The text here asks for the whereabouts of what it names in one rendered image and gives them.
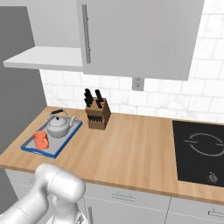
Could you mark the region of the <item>blue rimmed grey tray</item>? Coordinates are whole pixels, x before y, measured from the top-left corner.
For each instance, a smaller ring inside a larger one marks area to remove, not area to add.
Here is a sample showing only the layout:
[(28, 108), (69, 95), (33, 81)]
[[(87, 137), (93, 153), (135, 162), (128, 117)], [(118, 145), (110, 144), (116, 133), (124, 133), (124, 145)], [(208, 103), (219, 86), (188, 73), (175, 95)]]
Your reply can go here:
[(61, 151), (65, 148), (67, 143), (72, 139), (75, 133), (82, 125), (82, 121), (74, 120), (73, 127), (62, 138), (54, 138), (47, 135), (49, 141), (49, 147), (47, 149), (40, 150), (36, 147), (33, 136), (29, 137), (21, 146), (22, 151), (28, 151), (31, 153), (39, 154), (48, 158), (56, 158)]

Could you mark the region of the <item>wooden knife block black knives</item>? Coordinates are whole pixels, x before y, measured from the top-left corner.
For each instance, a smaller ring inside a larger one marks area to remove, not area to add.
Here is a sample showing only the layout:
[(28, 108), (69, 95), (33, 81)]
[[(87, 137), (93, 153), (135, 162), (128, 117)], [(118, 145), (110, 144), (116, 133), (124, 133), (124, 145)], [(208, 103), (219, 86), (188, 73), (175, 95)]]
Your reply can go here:
[(93, 97), (88, 88), (85, 89), (88, 127), (94, 130), (105, 130), (111, 115), (106, 98), (103, 98), (99, 89), (95, 90), (96, 97)]

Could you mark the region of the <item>grey drawer front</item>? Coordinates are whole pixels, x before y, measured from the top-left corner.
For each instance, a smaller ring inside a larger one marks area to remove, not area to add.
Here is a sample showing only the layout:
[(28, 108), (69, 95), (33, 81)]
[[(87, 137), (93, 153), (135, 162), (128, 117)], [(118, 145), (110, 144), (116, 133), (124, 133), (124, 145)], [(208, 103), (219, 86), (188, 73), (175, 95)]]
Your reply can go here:
[[(112, 193), (119, 192), (122, 195), (130, 195), (134, 197), (135, 201), (127, 201), (122, 199), (112, 198)], [(148, 193), (148, 192), (138, 192), (131, 191), (127, 189), (106, 186), (106, 185), (97, 185), (86, 183), (86, 197), (98, 200), (107, 200), (111, 202), (123, 203), (136, 207), (143, 207), (149, 209), (156, 209), (158, 211), (166, 212), (169, 206), (170, 197)]]
[(171, 198), (169, 211), (175, 214), (184, 214), (201, 219), (224, 221), (224, 218), (208, 215), (208, 211), (224, 213), (224, 206), (199, 202), (189, 199)]
[(32, 185), (29, 185), (28, 181), (29, 179), (34, 179), (33, 173), (29, 173), (25, 171), (15, 171), (15, 170), (9, 170), (9, 169), (6, 169), (5, 171), (10, 182), (13, 185), (32, 187)]

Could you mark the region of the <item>black hob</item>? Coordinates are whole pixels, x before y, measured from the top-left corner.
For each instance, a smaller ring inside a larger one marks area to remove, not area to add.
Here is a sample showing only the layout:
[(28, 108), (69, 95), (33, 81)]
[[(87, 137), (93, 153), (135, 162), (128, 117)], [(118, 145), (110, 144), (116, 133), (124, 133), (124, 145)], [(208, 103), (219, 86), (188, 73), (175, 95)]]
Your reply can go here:
[(172, 128), (178, 180), (224, 187), (224, 125), (173, 120)]

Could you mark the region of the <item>grey hob knob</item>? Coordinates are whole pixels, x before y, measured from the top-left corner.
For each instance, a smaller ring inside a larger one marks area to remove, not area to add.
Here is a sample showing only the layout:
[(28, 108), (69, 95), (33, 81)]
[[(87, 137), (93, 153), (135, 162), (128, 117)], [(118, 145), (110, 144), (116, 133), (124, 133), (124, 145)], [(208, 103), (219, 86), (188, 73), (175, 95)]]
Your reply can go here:
[(216, 183), (218, 181), (218, 178), (215, 176), (215, 174), (213, 172), (211, 172), (209, 175), (208, 175), (208, 179), (213, 182), (213, 183)]

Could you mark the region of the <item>grey wall power outlet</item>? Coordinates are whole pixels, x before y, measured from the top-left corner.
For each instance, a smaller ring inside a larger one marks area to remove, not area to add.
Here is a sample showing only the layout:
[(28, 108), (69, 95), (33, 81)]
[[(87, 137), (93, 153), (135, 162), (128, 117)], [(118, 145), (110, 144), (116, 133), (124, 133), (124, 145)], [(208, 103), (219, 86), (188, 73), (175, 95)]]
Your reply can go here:
[(144, 90), (144, 78), (132, 78), (132, 89), (135, 91), (143, 91)]

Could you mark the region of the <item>grey wall cabinet door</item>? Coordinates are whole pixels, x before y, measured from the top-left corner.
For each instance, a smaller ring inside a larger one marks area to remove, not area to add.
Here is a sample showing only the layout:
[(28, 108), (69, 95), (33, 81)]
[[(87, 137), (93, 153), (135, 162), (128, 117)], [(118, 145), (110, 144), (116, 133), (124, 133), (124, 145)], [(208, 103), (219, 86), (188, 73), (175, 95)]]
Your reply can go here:
[[(205, 0), (77, 0), (85, 74), (186, 81)], [(91, 63), (83, 30), (87, 5)]]

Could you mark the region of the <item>grey wall cabinet body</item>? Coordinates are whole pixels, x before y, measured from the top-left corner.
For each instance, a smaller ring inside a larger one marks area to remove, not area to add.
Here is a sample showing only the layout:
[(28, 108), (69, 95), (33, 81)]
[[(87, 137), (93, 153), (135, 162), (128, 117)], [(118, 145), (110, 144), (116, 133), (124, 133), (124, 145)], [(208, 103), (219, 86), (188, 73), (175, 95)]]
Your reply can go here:
[(0, 0), (0, 7), (24, 7), (34, 40), (5, 67), (82, 71), (76, 0)]

